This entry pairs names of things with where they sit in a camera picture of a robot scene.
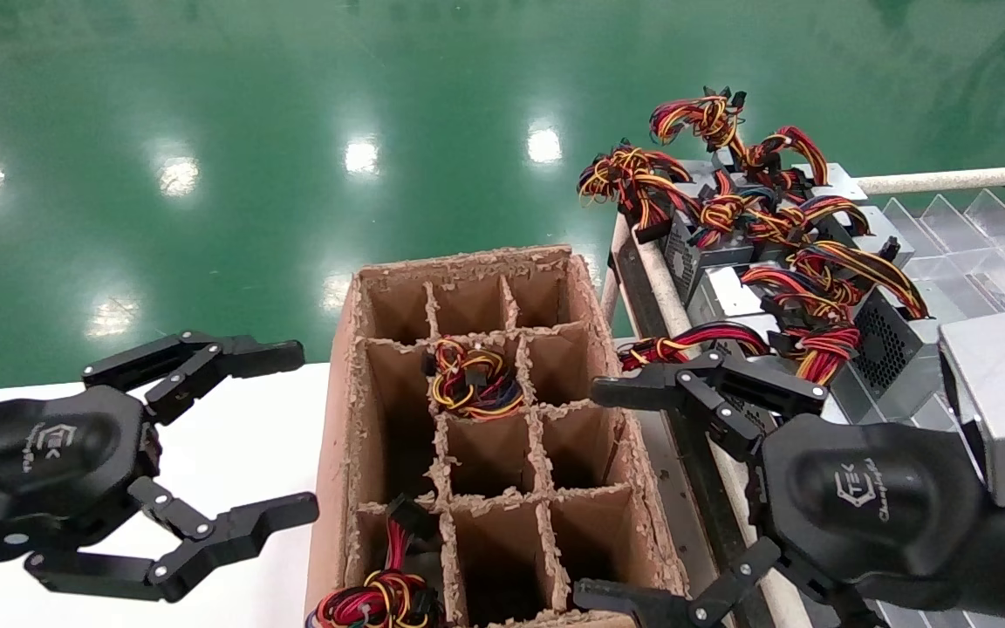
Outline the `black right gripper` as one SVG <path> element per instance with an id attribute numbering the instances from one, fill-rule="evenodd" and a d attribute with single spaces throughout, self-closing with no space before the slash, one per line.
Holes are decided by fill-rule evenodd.
<path id="1" fill-rule="evenodd" d="M 958 434 L 807 416 L 823 409 L 826 386 L 717 352 L 601 375 L 590 398 L 697 420 L 734 460 L 756 461 L 759 529 L 773 540 L 751 544 L 700 597 L 581 579 L 571 597 L 579 608 L 627 615 L 637 627 L 718 627 L 779 564 L 799 590 L 829 603 L 837 627 L 883 627 L 861 596 L 946 609 L 961 595 L 957 563 L 990 500 Z M 767 436 L 732 398 L 794 419 Z"/>

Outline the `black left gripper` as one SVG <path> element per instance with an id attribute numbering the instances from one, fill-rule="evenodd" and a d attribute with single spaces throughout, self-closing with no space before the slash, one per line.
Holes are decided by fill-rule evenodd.
<path id="1" fill-rule="evenodd" d="M 303 365 L 296 339 L 264 345 L 187 331 L 85 366 L 89 389 L 75 396 L 1 401 L 0 562 L 43 551 L 25 572 L 49 591 L 179 603 L 216 569 L 259 557 L 271 534 L 314 524 L 312 492 L 207 518 L 147 478 L 160 472 L 153 424 L 172 424 L 228 378 Z M 126 394 L 152 382 L 144 405 Z M 179 539 L 175 549 L 160 559 L 75 551 L 106 539 L 139 505 Z"/>

